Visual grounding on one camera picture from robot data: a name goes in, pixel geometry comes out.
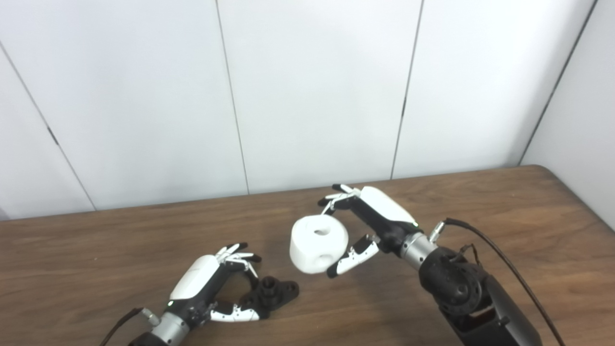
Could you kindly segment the black and white right hand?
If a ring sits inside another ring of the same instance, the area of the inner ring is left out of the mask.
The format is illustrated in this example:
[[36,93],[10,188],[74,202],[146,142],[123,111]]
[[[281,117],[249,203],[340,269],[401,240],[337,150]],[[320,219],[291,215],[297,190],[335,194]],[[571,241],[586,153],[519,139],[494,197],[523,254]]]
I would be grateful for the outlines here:
[[409,212],[381,190],[372,186],[358,189],[343,184],[334,184],[332,188],[338,193],[327,195],[317,202],[324,208],[322,214],[333,215],[337,210],[351,210],[375,234],[365,235],[356,241],[327,269],[329,278],[346,273],[378,252],[393,253],[418,270],[435,249]]

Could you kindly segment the black and white left hand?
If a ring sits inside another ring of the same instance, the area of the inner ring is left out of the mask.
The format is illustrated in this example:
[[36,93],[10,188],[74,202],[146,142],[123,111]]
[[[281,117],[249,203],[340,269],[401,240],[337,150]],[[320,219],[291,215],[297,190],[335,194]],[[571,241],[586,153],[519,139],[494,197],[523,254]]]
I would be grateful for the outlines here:
[[253,263],[260,263],[262,258],[243,252],[247,246],[247,243],[227,245],[215,254],[195,260],[171,292],[165,313],[180,318],[189,329],[199,328],[209,321],[259,320],[259,314],[253,308],[217,300],[218,293],[233,274],[244,274],[251,287],[257,287],[259,277]]

